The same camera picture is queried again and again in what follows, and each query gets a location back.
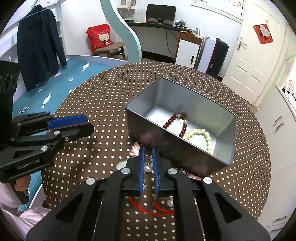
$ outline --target gray metal container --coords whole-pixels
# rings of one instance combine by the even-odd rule
[[[159,78],[125,105],[129,135],[146,147],[156,147],[161,156],[188,172],[208,176],[230,165],[234,156],[236,116],[211,99],[174,81]],[[163,125],[172,114],[185,115],[187,132],[204,128],[210,133],[214,151],[206,151],[206,140],[179,137],[182,125],[176,119]]]

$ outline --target round table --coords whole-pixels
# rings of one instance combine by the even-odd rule
[[[211,177],[258,219],[267,199],[271,168],[264,133],[256,117],[231,89],[218,80],[184,66],[160,62],[134,63],[93,76],[63,101],[56,115],[84,114],[95,126],[90,137],[66,143],[54,166],[42,171],[47,202],[54,208],[87,177],[107,178],[119,161],[129,158],[134,141],[128,136],[125,103],[159,77],[191,88],[232,111],[237,117],[234,162]],[[153,174],[136,201],[153,212]],[[174,216],[151,216],[124,200],[121,240],[174,240]],[[164,201],[159,205],[168,210]]]

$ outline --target wooden stool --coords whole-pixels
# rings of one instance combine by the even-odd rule
[[[126,59],[126,56],[124,55],[124,50],[123,50],[124,45],[125,45],[125,42],[114,43],[114,44],[112,44],[110,46],[106,46],[104,48],[96,49],[94,51],[94,55],[107,54],[107,57],[108,58],[112,58],[115,55],[121,54],[123,60],[125,60]],[[110,50],[119,49],[119,48],[121,50],[119,50],[119,51],[117,51],[115,53],[110,53]]]

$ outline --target hand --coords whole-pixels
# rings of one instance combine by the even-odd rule
[[[20,192],[26,190],[29,187],[30,181],[30,175],[17,179],[15,184],[15,190]]]

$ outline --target computer monitor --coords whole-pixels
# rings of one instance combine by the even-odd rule
[[[158,22],[175,20],[176,7],[167,5],[148,4],[146,18],[156,18]]]

